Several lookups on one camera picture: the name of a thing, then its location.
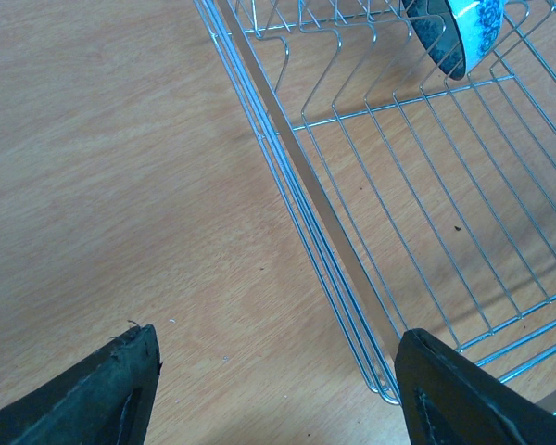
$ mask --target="metal wire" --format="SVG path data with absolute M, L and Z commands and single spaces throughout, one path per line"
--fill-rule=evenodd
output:
M 314 197 L 306 193 L 286 155 L 280 132 L 274 128 L 267 115 L 271 104 L 264 105 L 256 91 L 256 87 L 259 88 L 259 79 L 252 82 L 249 78 L 246 63 L 235 50 L 232 33 L 225 28 L 214 3 L 211 0 L 195 2 L 234 83 L 303 246 L 310 256 L 364 379 L 369 388 L 380 393 L 386 401 L 397 403 L 398 388 L 390 362 L 385 357 L 377 332 L 374 332 L 368 321 L 367 317 L 370 314 L 363 310 L 363 305 L 349 283 L 350 265 L 338 258 L 338 252 L 335 251 L 322 221 L 313 208 L 312 204 L 317 204 L 313 201 Z M 406 297 L 397 293 L 392 286 L 392 283 L 399 279 L 399 275 L 395 273 L 418 277 L 419 283 L 414 291 L 419 293 L 421 298 L 430 299 L 449 334 L 450 341 L 458 351 L 466 351 L 477 344 L 486 345 L 484 340 L 487 338 L 508 330 L 510 326 L 526 319 L 533 312 L 556 302 L 556 290 L 550 291 L 548 280 L 545 278 L 545 275 L 553 273 L 552 283 L 556 283 L 556 116 L 548 109 L 548 98 L 542 95 L 552 84 L 554 90 L 551 100 L 556 100 L 556 67 L 552 67 L 551 57 L 543 54 L 537 47 L 539 31 L 550 26 L 556 19 L 556 5 L 553 1 L 508 2 L 505 7 L 503 33 L 488 56 L 459 83 L 452 81 L 448 75 L 442 79 L 438 76 L 439 67 L 454 48 L 451 48 L 437 64 L 433 64 L 429 57 L 431 50 L 437 46 L 446 32 L 445 21 L 440 14 L 429 13 L 419 18 L 408 18 L 403 12 L 401 2 L 396 0 L 298 0 L 297 8 L 288 7 L 292 5 L 292 2 L 287 3 L 286 0 L 251 0 L 248 4 L 244 0 L 235 0 L 231 8 L 240 27 L 239 32 L 248 36 L 251 41 L 255 40 L 260 45 L 269 40 L 282 44 L 284 52 L 281 55 L 276 54 L 276 57 L 281 58 L 282 65 L 277 71 L 276 82 L 273 85 L 273 92 L 277 97 L 280 97 L 282 92 L 285 95 L 289 94 L 286 73 L 291 70 L 291 39 L 296 38 L 296 34 L 325 36 L 333 42 L 333 53 L 325 68 L 309 86 L 300 108 L 298 111 L 291 109 L 286 114 L 287 129 L 290 132 L 301 132 L 308 137 L 308 146 L 297 141 L 304 159 L 311 166 L 315 179 L 322 184 L 324 190 L 328 190 L 325 196 L 337 213 L 341 230 L 348 239 L 356 240 L 353 249 L 358 258 L 361 253 L 363 255 L 361 266 L 369 277 L 370 289 L 373 290 L 374 298 L 379 302 L 398 337 L 403 331 L 416 326 L 405 312 Z M 412 28 L 416 20 L 429 20 L 439 29 L 439 35 L 431 47 L 422 48 L 419 53 L 415 52 L 418 46 Z M 399 50 L 396 54 L 387 56 L 380 46 L 380 39 L 385 39 L 382 36 L 392 25 L 398 25 L 406 31 L 403 36 L 397 37 Z M 330 86 L 331 76 L 340 70 L 338 63 L 346 51 L 347 36 L 354 30 L 357 30 L 357 35 L 367 35 L 364 41 L 366 49 L 349 67 L 346 79 L 334 88 Z M 399 66 L 408 60 L 409 54 L 413 54 L 413 64 L 407 66 L 400 74 Z M 541 80 L 545 85 L 541 91 L 540 88 L 532 86 L 523 72 L 523 63 L 520 64 L 519 60 L 524 54 L 532 57 L 537 67 L 548 77 L 547 80 Z M 361 82 L 366 82 L 366 77 L 362 77 L 361 72 L 377 58 L 382 68 L 374 74 L 370 84 L 362 88 Z M 261 66 L 257 58 L 255 63 Z M 392 79 L 398 79 L 393 87 Z M 348 89 L 354 88 L 359 90 L 358 107 L 350 110 L 344 105 L 344 96 Z M 311 111 L 314 105 L 326 98 L 326 91 L 329 91 L 327 94 L 331 104 L 325 107 L 323 113 L 318 113 L 315 109 Z M 428 119 L 434 124 L 429 128 L 429 133 L 421 126 L 421 121 L 417 121 L 415 107 L 419 106 L 423 113 L 420 119 L 425 119 L 426 112 Z M 458 140 L 457 130 L 454 131 L 452 128 L 457 126 L 457 123 L 448 121 L 450 110 L 454 110 L 456 117 L 461 117 L 461 125 L 465 129 L 461 136 L 473 141 L 469 153 Z M 410 167 L 406 165 L 407 158 L 403 158 L 401 153 L 407 152 L 408 149 L 400 146 L 390 135 L 392 129 L 389 125 L 393 119 L 391 113 L 394 112 L 397 113 L 396 122 L 399 122 L 397 133 L 405 133 L 409 137 L 407 140 L 413 141 L 417 147 Z M 514 121 L 515 124 L 508 125 L 507 116 L 511 116 L 511 122 Z M 379 185 L 381 173 L 374 170 L 367 158 L 376 156 L 377 148 L 367 151 L 366 147 L 361 149 L 355 141 L 351 126 L 359 119 L 369 119 L 373 123 L 374 133 L 380 138 L 380 142 L 376 144 L 381 144 L 386 149 L 379 156 L 383 161 L 393 162 L 392 165 L 401 178 L 398 186 L 405 187 L 404 190 L 410 194 L 412 205 L 418 210 L 416 218 L 422 218 L 425 230 L 434 238 L 432 255 L 436 255 L 436 260 L 445 264 L 442 267 L 446 273 L 452 272 L 452 279 L 457 281 L 456 288 L 462 289 L 462 295 L 467 298 L 465 301 L 469 301 L 471 305 L 468 324 L 475 323 L 474 317 L 477 315 L 483 326 L 481 332 L 474 335 L 471 326 L 462 325 L 458 322 L 457 315 L 451 315 L 453 307 L 449 306 L 449 296 L 441 291 L 436 276 L 424 268 L 423 252 L 412 245 L 411 235 L 404 233 L 403 221 L 396 216 L 391 203 L 388 202 L 390 198 Z M 484 119 L 489 122 L 486 126 L 482 123 Z M 359 223 L 355 207 L 351 205 L 348 192 L 341 183 L 340 174 L 335 170 L 333 156 L 330 156 L 333 155 L 333 151 L 329 151 L 330 148 L 322 144 L 321 131 L 327 128 L 332 132 L 339 132 L 343 137 L 345 143 L 338 148 L 341 155 L 354 159 L 355 165 L 363 175 L 363 181 L 369 185 L 368 189 L 373 193 L 371 199 L 365 198 L 363 202 L 370 206 L 371 211 L 383 215 L 388 221 L 389 229 L 395 234 L 400 251 L 407 256 L 409 263 L 404 266 L 404 272 L 392 272 L 391 267 L 384 264 L 385 259 L 379 246 L 368 241 L 366 228 Z M 440 134 L 435 141 L 433 132 Z M 490 140 L 492 132 L 497 137 L 494 142 Z M 523 142 L 524 135 L 528 138 L 527 144 Z M 509 272 L 506 265 L 500 267 L 499 258 L 491 252 L 491 246 L 486 242 L 486 234 L 474 225 L 469 211 L 455 196 L 454 184 L 457 181 L 437 165 L 443 149 L 447 153 L 447 159 L 454 159 L 453 161 L 458 163 L 459 169 L 454 174 L 464 175 L 469 180 L 464 187 L 476 197 L 470 201 L 472 205 L 479 206 L 478 213 L 485 215 L 494 224 L 494 231 L 499 234 L 495 238 L 498 239 L 498 243 L 506 243 L 503 252 L 506 250 L 509 253 L 503 255 L 509 260 L 503 260 L 503 264 L 511 265 Z M 477 161 L 481 162 L 478 166 L 486 167 L 484 173 L 474 168 L 476 156 Z M 543 165 L 547 166 L 547 169 L 544 167 L 546 170 L 540 168 L 542 161 L 545 162 Z M 448 237 L 440 230 L 439 222 L 432 210 L 432 202 L 429 200 L 431 197 L 424 194 L 423 185 L 413 176 L 416 165 L 421 166 L 423 174 L 428 172 L 434 178 L 441 192 L 437 196 L 439 207 L 446 206 L 445 208 L 458 218 L 460 230 L 464 230 L 468 235 L 474 248 L 473 260 L 468 264 L 482 264 L 477 275 L 466 266 L 466 260 L 458 256 Z M 521 172 L 518 177 L 515 176 L 517 167 Z M 499 200 L 495 196 L 496 192 L 487 186 L 485 178 L 492 174 L 495 181 L 503 187 L 502 190 L 506 191 L 502 195 L 503 200 Z M 529 195 L 539 197 L 535 207 L 532 206 Z M 522 215 L 521 221 L 526 227 L 531 228 L 528 243 L 524 242 L 523 234 L 516 235 L 511 224 L 507 222 L 507 216 L 503 213 L 506 212 L 507 206 L 511 206 L 515 213 Z M 536 243 L 533 252 L 529 247 L 532 243 Z M 539 258 L 543 258 L 544 261 L 543 271 L 540 270 Z M 504 318 L 500 321 L 493 320 L 487 311 L 487 304 L 490 303 L 482 300 L 481 291 L 478 290 L 482 284 L 482 277 L 485 276 L 492 278 L 500 291 L 494 302 L 504 300 L 512 308 L 511 312 L 504 312 Z M 422 291 L 418 289 L 419 284 L 423 288 Z M 530 289 L 529 292 L 536 289 L 541 299 L 528 298 L 523 302 L 517 295 L 521 287 Z M 502 357 L 515 350 L 526 349 L 531 341 L 547 335 L 555 328 L 556 317 L 546 320 L 544 325 L 525 336 L 512 338 L 511 341 L 505 342 L 504 346 L 488 350 L 476 364 L 487 366 L 493 362 L 501 362 Z M 556 343 L 513 369 L 504 370 L 499 380 L 508 382 L 554 354 Z

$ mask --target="black object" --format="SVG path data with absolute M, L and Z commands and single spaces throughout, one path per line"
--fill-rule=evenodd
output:
M 422 329 L 404 334 L 395 366 L 413 445 L 556 445 L 556 416 Z
M 160 372 L 154 326 L 136 326 L 0 410 L 0 444 L 144 443 Z

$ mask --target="metal dish rack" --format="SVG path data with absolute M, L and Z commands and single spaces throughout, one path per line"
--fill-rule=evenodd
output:
M 510 0 L 455 82 L 398 0 L 231 1 L 195 3 L 369 388 L 398 403 L 420 326 L 527 389 L 556 354 L 556 4 Z M 551 370 L 524 392 L 556 413 Z

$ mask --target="wooden table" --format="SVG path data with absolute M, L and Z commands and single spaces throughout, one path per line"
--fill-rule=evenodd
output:
M 408 443 L 186 0 L 0 4 L 0 408 L 128 320 L 147 443 Z

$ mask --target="blue floral bowl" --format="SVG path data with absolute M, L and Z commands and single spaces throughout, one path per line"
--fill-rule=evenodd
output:
M 499 36 L 505 0 L 401 1 L 429 56 L 453 80 L 475 67 Z M 442 20 L 426 17 L 433 15 Z

